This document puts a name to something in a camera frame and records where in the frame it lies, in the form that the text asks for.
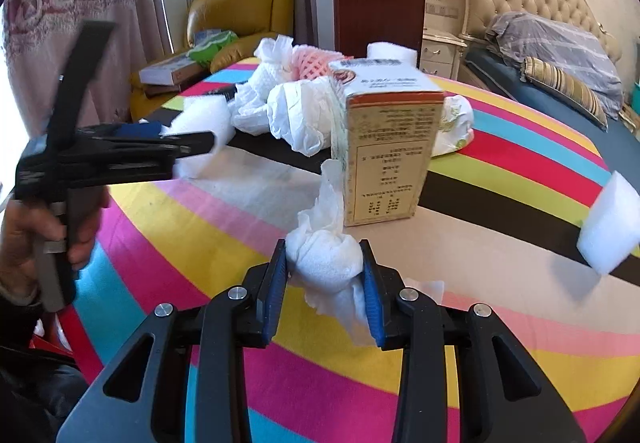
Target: barcode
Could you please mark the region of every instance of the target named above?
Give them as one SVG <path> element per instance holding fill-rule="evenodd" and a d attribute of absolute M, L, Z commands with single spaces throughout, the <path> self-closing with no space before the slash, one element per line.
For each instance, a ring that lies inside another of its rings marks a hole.
<path fill-rule="evenodd" d="M 342 60 L 340 66 L 343 68 L 353 66 L 399 66 L 400 60 L 386 60 L 383 58 L 356 58 L 355 60 Z"/>

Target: product box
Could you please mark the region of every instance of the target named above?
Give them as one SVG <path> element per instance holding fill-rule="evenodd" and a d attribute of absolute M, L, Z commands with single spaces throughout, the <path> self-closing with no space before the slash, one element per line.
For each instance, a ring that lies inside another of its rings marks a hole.
<path fill-rule="evenodd" d="M 332 157 L 345 173 L 345 225 L 413 216 L 443 90 L 398 60 L 336 60 L 329 67 L 335 92 Z"/>
<path fill-rule="evenodd" d="M 205 69 L 199 63 L 184 53 L 143 68 L 138 74 L 141 84 L 175 86 L 203 71 Z"/>

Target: mattress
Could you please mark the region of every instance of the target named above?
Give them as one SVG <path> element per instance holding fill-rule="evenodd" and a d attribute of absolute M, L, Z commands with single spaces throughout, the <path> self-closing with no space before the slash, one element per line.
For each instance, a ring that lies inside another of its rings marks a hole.
<path fill-rule="evenodd" d="M 516 68 L 505 65 L 500 57 L 486 49 L 470 49 L 465 64 L 493 92 L 556 118 L 584 134 L 593 141 L 610 171 L 620 172 L 640 192 L 640 141 L 620 120 L 609 118 L 609 130 L 604 132 L 549 93 L 521 81 Z"/>

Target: finger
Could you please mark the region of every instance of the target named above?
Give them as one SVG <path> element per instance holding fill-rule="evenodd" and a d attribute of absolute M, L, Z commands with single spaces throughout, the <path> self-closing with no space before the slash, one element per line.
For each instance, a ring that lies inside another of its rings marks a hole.
<path fill-rule="evenodd" d="M 77 243 L 69 248 L 66 256 L 72 265 L 85 266 L 91 259 L 91 252 L 94 250 L 95 239 L 91 238 L 87 243 Z"/>
<path fill-rule="evenodd" d="M 26 213 L 19 221 L 21 230 L 35 232 L 48 241 L 62 241 L 66 237 L 66 228 L 44 204 L 26 206 Z"/>
<path fill-rule="evenodd" d="M 109 189 L 105 187 L 102 192 L 102 197 L 100 198 L 100 208 L 109 208 L 110 203 L 111 196 L 109 195 Z"/>
<path fill-rule="evenodd" d="M 100 229 L 102 210 L 100 208 L 87 217 L 78 228 L 78 243 L 86 243 L 95 237 Z"/>

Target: silver screw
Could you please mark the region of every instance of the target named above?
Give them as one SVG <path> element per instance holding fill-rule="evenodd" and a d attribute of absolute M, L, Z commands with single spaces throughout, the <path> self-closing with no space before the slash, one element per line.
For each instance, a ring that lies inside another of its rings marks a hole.
<path fill-rule="evenodd" d="M 158 304 L 156 309 L 154 309 L 156 317 L 168 317 L 173 312 L 174 307 L 168 302 L 162 302 L 162 304 Z"/>
<path fill-rule="evenodd" d="M 418 292 L 414 288 L 404 288 L 400 291 L 400 298 L 411 302 L 418 299 Z"/>
<path fill-rule="evenodd" d="M 474 313 L 479 317 L 488 317 L 492 313 L 492 309 L 487 304 L 476 304 Z"/>
<path fill-rule="evenodd" d="M 231 300 L 242 300 L 246 297 L 246 289 L 242 286 L 234 286 L 226 294 Z"/>

